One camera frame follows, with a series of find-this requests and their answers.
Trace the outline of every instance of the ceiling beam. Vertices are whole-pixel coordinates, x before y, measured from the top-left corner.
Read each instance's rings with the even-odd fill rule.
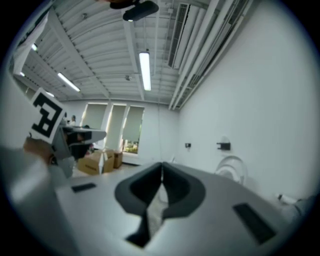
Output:
[[[125,13],[126,9],[121,10],[121,14],[123,15]],[[126,44],[128,45],[128,51],[130,54],[130,60],[133,68],[133,72],[135,73],[135,80],[136,80],[136,85],[138,87],[141,99],[144,101],[145,100],[145,94],[144,94],[144,88],[143,84],[140,79],[139,75],[139,69],[138,69],[138,49],[137,49],[137,42],[136,42],[136,36],[135,36],[135,27],[133,22],[128,22],[123,20],[123,26],[124,26],[124,34],[125,34],[125,39],[126,39]]]
[[[83,98],[84,100],[102,100],[106,103],[108,102],[105,98],[96,97],[96,96],[85,96]],[[161,105],[169,105],[170,97],[168,98],[168,102],[158,101],[158,100],[152,100],[152,99],[145,99],[142,100],[140,96],[126,96],[126,95],[113,95],[110,98],[111,101],[124,101],[124,102],[141,102],[141,103],[153,103],[153,104],[161,104]],[[80,99],[77,98],[70,98],[68,101],[80,101]]]
[[[69,85],[66,82],[63,82],[61,79],[58,78],[58,73],[56,71],[54,71],[40,56],[39,54],[37,54],[35,51],[31,50],[29,55],[38,62],[38,64],[46,71],[48,72],[54,79],[56,79],[59,83],[63,83],[67,86],[67,88],[69,88]],[[81,99],[82,96],[80,93],[76,92],[73,89],[70,89],[71,92],[73,92],[73,94]]]
[[[34,81],[36,84],[38,84],[40,87],[45,89],[47,92],[54,94],[59,99],[67,99],[66,95],[64,95],[62,92],[58,91],[54,86],[44,81],[40,76],[38,76],[36,73],[34,73],[29,67],[26,65],[23,66],[22,72],[25,74],[25,79],[30,78],[32,81]]]
[[[58,16],[56,15],[53,8],[49,10],[49,16],[48,16],[48,24],[50,28],[53,30],[57,38],[59,39],[60,43],[62,44],[64,50],[69,54],[69,56],[72,58],[74,63],[77,64],[77,66],[82,70],[82,72],[90,77],[91,82],[99,88],[99,90],[102,92],[102,94],[108,99],[109,98],[109,91],[104,87],[104,85],[96,78],[94,77],[95,74],[92,72],[92,70],[88,67],[86,62],[83,60],[73,43],[71,42],[70,38],[68,37],[65,29],[60,23],[60,20]]]

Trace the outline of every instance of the wall-mounted fixture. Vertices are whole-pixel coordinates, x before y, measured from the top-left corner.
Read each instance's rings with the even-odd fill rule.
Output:
[[[220,145],[220,147],[218,147],[218,150],[230,150],[231,149],[231,144],[230,142],[218,142],[217,145]]]

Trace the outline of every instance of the fluorescent light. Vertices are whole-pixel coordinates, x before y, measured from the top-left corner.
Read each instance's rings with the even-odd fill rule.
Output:
[[[36,51],[36,50],[38,49],[38,47],[37,47],[37,45],[36,45],[35,43],[31,46],[31,48],[32,48],[34,51]]]
[[[72,89],[80,92],[80,89],[76,87],[68,78],[66,78],[62,73],[58,73],[58,77],[60,77],[67,85],[69,85]]]
[[[46,94],[50,95],[51,97],[54,97],[54,95],[51,92],[46,92]]]
[[[146,91],[151,91],[149,52],[140,52],[139,58],[140,58],[140,66],[141,66],[141,72],[142,72],[143,87]]]

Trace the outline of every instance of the cable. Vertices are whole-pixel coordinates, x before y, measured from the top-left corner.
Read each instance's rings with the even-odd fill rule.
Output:
[[[171,8],[174,8],[174,2],[175,0],[172,0]],[[169,29],[170,29],[170,22],[171,22],[171,16],[172,13],[170,13],[169,21],[168,21],[168,27],[166,29],[166,36],[165,36],[165,44],[164,44],[164,51],[162,55],[162,63],[161,63],[161,71],[160,71],[160,80],[159,80],[159,87],[158,87],[158,137],[159,137],[159,149],[160,149],[160,160],[162,161],[162,147],[161,147],[161,132],[160,132],[160,88],[161,88],[161,80],[162,80],[162,71],[164,69],[164,62],[165,62],[165,55],[166,55],[166,49],[167,49],[167,42],[168,42],[168,35],[169,35]]]

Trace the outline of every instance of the cardboard box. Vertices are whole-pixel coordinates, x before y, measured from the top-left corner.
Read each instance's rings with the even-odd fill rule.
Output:
[[[78,160],[77,168],[89,175],[110,173],[114,170],[115,155],[111,149],[97,150]]]
[[[114,168],[119,168],[122,165],[123,153],[120,151],[114,151]]]

